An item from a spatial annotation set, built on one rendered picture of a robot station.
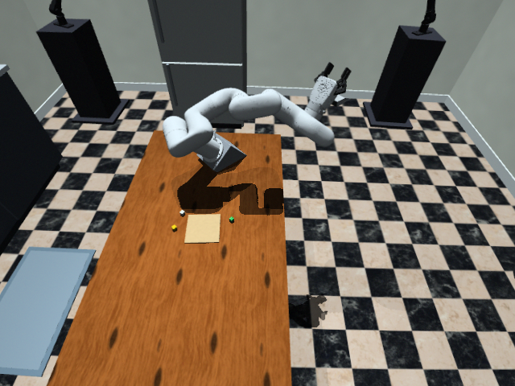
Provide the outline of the beige mat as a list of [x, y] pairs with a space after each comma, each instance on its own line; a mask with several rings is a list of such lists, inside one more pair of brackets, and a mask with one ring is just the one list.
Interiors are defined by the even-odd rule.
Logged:
[[218, 243], [220, 214], [188, 215], [184, 243]]

